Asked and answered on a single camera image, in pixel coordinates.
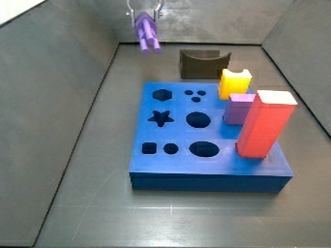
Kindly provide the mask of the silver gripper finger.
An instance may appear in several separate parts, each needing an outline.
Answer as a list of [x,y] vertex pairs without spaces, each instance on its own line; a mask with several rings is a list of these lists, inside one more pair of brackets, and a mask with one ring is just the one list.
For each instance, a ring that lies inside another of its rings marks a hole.
[[163,11],[165,4],[166,4],[166,0],[157,1],[157,7],[154,9],[154,19],[162,18],[163,16],[162,11]]
[[135,18],[135,9],[131,6],[131,0],[126,0],[126,4],[127,4],[127,8],[129,8],[127,16],[131,18],[133,27],[135,27],[137,26],[137,18]]

